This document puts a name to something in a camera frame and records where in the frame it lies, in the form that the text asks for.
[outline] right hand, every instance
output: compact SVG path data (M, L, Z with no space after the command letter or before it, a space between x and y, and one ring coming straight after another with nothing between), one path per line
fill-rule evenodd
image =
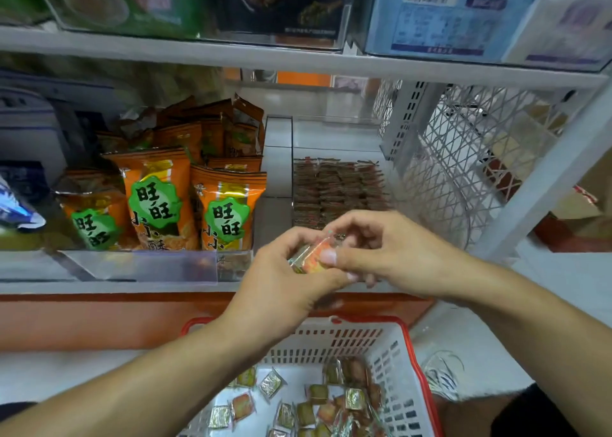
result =
M425 297L462 297L483 261L459 250L399 212L353 210L325 227L346 234L345 244L321 254L341 270L373 274L402 291Z

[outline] fingernail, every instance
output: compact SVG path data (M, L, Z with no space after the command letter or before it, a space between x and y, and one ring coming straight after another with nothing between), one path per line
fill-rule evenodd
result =
M323 264L336 264L336 251L332 248L326 248L319 255L319 261Z

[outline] wire basket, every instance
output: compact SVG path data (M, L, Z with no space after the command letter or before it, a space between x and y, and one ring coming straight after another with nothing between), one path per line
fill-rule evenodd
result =
M192 319L183 327L181 335L211 320ZM257 364L258 383L272 367L287 382L270 403L254 390L254 416L238 422L234 431L209 431L210 407L227 404L244 393L244 390L223 389L179 437L222 437L232 432L232 435L265 436L268 426L274 422L280 401L306 402L304 386L321 383L326 361L349 356L363 357L372 371L374 382L380 385L383 395L380 418L393 437L442 437L436 407L417 363L408 328L397 317L308 318L295 333L273 347ZM343 394L339 386L329 386L329 389L332 396Z

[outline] hand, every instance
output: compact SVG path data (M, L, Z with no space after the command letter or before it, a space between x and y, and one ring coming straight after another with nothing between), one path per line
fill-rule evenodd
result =
M346 240L322 252L322 263L373 274L411 294L461 298L462 282L469 284L470 274L485 264L398 212L353 210L325 230L346 234Z
M246 330L249 341L273 346L294 332L324 296L354 282L340 269L295 273L287 259L325 233L293 228L257 252L223 317Z

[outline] shopping basket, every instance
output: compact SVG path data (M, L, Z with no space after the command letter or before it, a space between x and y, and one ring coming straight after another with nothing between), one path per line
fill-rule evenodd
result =
M210 322L197 317L183 326L181 335ZM253 392L256 414L236 424L234 430L207 429L210 407L227 404L240 390L223 389L179 434L180 437L265 437L274 421L278 403L305 402L305 384L320 384L327 359L363 356L375 383L383 391L381 419L393 437L442 437L442 428L432 394L408 335L408 328L397 317L309 317L288 338L273 347L257 365L257 381L274 367L287 385L267 403ZM342 395L330 387L332 396Z

